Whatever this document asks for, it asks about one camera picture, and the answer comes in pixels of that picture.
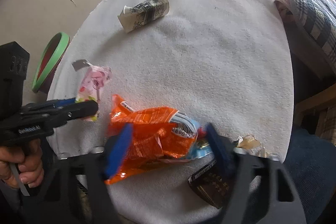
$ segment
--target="snack wrapper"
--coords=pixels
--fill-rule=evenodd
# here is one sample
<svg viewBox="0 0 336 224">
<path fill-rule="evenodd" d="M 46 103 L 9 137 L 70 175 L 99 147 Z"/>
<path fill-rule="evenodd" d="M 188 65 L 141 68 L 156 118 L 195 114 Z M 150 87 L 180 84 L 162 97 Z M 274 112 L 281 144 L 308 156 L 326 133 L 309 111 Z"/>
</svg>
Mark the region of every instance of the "snack wrapper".
<svg viewBox="0 0 336 224">
<path fill-rule="evenodd" d="M 72 63 L 75 71 L 88 67 L 86 74 L 81 82 L 76 96 L 76 103 L 94 100 L 100 103 L 100 97 L 103 92 L 104 85 L 111 79 L 112 73 L 109 67 L 94 66 L 87 60 L 77 60 Z M 99 111 L 91 117 L 85 118 L 85 121 L 95 122 L 98 119 Z"/>
<path fill-rule="evenodd" d="M 239 137 L 236 142 L 234 142 L 237 147 L 246 149 L 251 155 L 267 158 L 269 153 L 265 150 L 262 143 L 254 137 L 254 135 L 246 135 Z"/>
<path fill-rule="evenodd" d="M 126 33 L 146 25 L 169 12 L 168 0 L 145 0 L 132 7 L 124 6 L 118 19 Z"/>
<path fill-rule="evenodd" d="M 133 137 L 120 171 L 106 180 L 107 184 L 211 153 L 205 143 L 199 149 L 198 125 L 177 109 L 162 106 L 134 111 L 118 94 L 113 95 L 112 100 L 107 136 L 117 135 L 126 123 L 132 123 Z"/>
</svg>

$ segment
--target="white towel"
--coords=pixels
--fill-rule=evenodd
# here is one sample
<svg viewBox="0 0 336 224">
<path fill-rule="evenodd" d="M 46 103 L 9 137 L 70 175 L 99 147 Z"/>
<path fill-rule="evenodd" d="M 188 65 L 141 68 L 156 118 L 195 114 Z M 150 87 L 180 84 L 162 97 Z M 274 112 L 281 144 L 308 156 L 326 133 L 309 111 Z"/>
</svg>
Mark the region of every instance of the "white towel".
<svg viewBox="0 0 336 224">
<path fill-rule="evenodd" d="M 168 105 L 236 140 L 254 134 L 284 160 L 293 115 L 293 76 L 283 23 L 273 0 L 169 0 L 168 15 L 126 34 L 117 15 L 143 0 L 103 0 L 70 43 L 48 99 L 76 96 L 87 59 L 110 66 L 98 122 L 72 121 L 49 138 L 54 151 L 101 145 L 111 95 L 134 109 Z M 210 157 L 137 175 L 109 187 L 119 213 L 137 223 L 196 223 L 218 213 L 187 178 Z"/>
</svg>

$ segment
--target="human hand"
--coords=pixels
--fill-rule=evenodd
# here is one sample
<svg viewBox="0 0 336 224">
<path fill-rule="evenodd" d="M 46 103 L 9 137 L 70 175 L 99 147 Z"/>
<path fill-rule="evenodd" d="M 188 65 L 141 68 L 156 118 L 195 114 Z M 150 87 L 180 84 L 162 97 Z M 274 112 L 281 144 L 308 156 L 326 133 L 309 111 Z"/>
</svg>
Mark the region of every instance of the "human hand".
<svg viewBox="0 0 336 224">
<path fill-rule="evenodd" d="M 9 167 L 9 162 L 18 164 L 21 171 L 19 178 L 23 184 L 28 184 L 29 188 L 39 186 L 43 180 L 40 139 L 30 141 L 29 149 L 31 154 L 25 157 L 18 146 L 0 146 L 0 179 L 12 188 L 19 188 L 19 185 Z"/>
</svg>

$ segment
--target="metal screw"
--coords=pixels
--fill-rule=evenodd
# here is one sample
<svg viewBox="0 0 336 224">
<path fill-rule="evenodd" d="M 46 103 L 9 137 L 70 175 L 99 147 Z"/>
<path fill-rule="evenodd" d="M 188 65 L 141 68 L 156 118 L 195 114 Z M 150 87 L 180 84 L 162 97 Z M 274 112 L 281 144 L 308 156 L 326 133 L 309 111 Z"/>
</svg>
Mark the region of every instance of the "metal screw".
<svg viewBox="0 0 336 224">
<path fill-rule="evenodd" d="M 62 153 L 59 157 L 60 160 L 66 160 L 67 158 L 70 158 L 71 155 L 69 153 Z"/>
<path fill-rule="evenodd" d="M 94 148 L 92 148 L 92 150 L 90 151 L 90 153 L 92 154 L 97 154 L 97 153 L 102 153 L 104 152 L 104 147 L 103 146 L 96 146 Z"/>
<path fill-rule="evenodd" d="M 280 161 L 280 157 L 279 157 L 279 155 L 277 155 L 277 154 L 270 154 L 270 155 L 268 156 L 268 158 L 269 158 L 270 160 Z"/>
<path fill-rule="evenodd" d="M 247 151 L 244 148 L 239 148 L 239 147 L 235 147 L 233 149 L 233 152 L 235 152 L 237 154 L 242 154 L 242 155 L 247 154 Z"/>
</svg>

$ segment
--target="person's leg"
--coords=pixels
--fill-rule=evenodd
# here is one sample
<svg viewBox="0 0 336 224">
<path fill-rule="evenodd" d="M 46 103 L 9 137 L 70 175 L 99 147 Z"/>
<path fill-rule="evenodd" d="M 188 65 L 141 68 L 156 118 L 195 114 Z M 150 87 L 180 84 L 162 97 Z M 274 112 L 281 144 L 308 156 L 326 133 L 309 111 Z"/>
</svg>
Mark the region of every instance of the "person's leg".
<svg viewBox="0 0 336 224">
<path fill-rule="evenodd" d="M 283 163 L 290 173 L 306 215 L 312 224 L 321 215 L 336 187 L 336 147 L 294 128 Z"/>
</svg>

